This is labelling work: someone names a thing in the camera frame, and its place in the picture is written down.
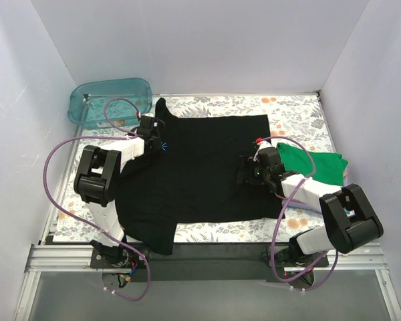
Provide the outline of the black t shirt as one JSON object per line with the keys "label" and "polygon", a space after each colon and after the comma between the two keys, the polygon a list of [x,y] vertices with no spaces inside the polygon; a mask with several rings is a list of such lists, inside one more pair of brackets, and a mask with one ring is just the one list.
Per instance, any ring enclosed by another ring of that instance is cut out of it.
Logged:
{"label": "black t shirt", "polygon": [[240,185],[241,156],[269,134],[266,115],[179,118],[165,99],[155,115],[166,148],[126,163],[116,194],[124,233],[156,253],[170,255],[180,223],[275,219],[281,200],[265,185]]}

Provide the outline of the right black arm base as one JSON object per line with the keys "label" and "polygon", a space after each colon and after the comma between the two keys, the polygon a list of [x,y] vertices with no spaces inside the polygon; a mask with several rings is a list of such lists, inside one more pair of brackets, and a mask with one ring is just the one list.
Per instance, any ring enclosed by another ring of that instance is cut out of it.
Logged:
{"label": "right black arm base", "polygon": [[260,259],[267,267],[271,267],[271,258],[273,258],[277,268],[306,268],[319,256],[319,253],[296,256],[290,252],[287,246],[277,246],[275,249],[271,249],[271,246],[268,246],[260,254]]}

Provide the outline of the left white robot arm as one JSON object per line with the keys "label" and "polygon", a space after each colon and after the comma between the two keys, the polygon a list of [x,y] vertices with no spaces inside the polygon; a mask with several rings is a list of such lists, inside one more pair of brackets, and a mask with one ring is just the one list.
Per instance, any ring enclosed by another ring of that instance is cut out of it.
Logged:
{"label": "left white robot arm", "polygon": [[115,198],[123,178],[144,167],[162,152],[160,131],[164,122],[152,114],[141,116],[135,138],[115,140],[103,146],[84,147],[74,180],[74,191],[84,201],[94,224],[100,228],[98,243],[108,247],[107,261],[120,268],[129,252],[119,245],[126,240],[118,220]]}

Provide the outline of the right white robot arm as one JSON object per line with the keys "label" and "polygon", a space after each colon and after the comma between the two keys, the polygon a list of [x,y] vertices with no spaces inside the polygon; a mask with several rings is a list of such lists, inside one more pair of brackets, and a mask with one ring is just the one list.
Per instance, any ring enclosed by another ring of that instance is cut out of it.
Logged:
{"label": "right white robot arm", "polygon": [[290,197],[318,210],[324,226],[298,233],[286,248],[275,253],[277,261],[307,264],[313,255],[329,250],[347,254],[381,238],[384,228],[359,185],[329,185],[286,170],[279,151],[262,142],[254,156],[240,156],[237,182],[265,185],[284,199]]}

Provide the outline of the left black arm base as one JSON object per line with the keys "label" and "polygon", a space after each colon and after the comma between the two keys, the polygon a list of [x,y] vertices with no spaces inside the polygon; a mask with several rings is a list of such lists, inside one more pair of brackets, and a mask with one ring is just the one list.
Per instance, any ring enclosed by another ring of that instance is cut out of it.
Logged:
{"label": "left black arm base", "polygon": [[138,255],[121,245],[110,247],[96,240],[91,240],[90,245],[93,247],[90,267],[94,269],[129,269],[135,265],[137,265],[138,268],[145,268],[145,262],[142,258],[148,258],[150,254],[150,249],[143,243],[129,243],[129,245],[137,249],[142,255]]}

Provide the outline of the lilac folded t shirt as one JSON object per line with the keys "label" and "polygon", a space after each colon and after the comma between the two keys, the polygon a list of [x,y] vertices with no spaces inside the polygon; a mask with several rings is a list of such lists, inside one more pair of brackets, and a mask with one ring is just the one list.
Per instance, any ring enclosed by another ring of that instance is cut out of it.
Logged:
{"label": "lilac folded t shirt", "polygon": [[321,213],[319,199],[314,199],[313,201],[310,201],[309,203],[302,203],[302,202],[292,199],[292,200],[290,200],[290,202],[288,202],[287,206],[297,208],[297,209],[312,210],[312,211]]}

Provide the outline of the floral table mat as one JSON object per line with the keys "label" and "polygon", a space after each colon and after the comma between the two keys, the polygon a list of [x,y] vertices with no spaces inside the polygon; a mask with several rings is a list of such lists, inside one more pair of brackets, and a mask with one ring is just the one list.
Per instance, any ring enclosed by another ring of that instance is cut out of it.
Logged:
{"label": "floral table mat", "polygon": [[[301,143],[311,152],[335,150],[319,98],[297,96],[167,96],[173,115],[180,118],[219,116],[267,115],[271,135],[287,136]],[[87,144],[103,146],[105,136],[122,136],[114,128],[82,130],[83,140],[75,143],[70,157],[71,168],[65,175],[66,186],[61,194],[61,205],[70,213],[87,220],[92,215],[80,197],[74,193],[73,183],[82,150]],[[234,223],[179,224],[174,241],[183,242],[269,242],[276,221],[258,219]]]}

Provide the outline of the green folded t shirt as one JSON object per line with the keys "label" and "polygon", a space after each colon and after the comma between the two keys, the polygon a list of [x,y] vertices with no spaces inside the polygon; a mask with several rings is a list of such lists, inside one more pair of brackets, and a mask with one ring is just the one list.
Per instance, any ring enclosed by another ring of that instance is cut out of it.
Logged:
{"label": "green folded t shirt", "polygon": [[[281,160],[287,171],[297,171],[305,176],[313,171],[312,163],[307,154],[300,148],[285,143],[278,143]],[[344,185],[344,173],[348,161],[341,154],[332,152],[310,152],[316,172],[313,178],[329,185]]]}

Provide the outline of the teal plastic bin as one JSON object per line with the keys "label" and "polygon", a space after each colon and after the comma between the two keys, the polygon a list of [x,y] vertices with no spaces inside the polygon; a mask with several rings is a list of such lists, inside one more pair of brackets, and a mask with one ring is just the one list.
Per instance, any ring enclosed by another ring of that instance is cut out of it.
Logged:
{"label": "teal plastic bin", "polygon": [[136,113],[152,108],[150,84],[142,78],[90,82],[70,95],[69,120],[87,130],[138,124]]}

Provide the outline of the aluminium frame rail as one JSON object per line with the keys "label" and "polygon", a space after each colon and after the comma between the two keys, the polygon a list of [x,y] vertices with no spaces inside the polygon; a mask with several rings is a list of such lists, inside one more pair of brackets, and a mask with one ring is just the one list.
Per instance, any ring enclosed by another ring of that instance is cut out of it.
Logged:
{"label": "aluminium frame rail", "polygon": [[380,247],[329,254],[292,287],[264,243],[177,244],[124,284],[89,245],[31,249],[17,320],[401,320]]}

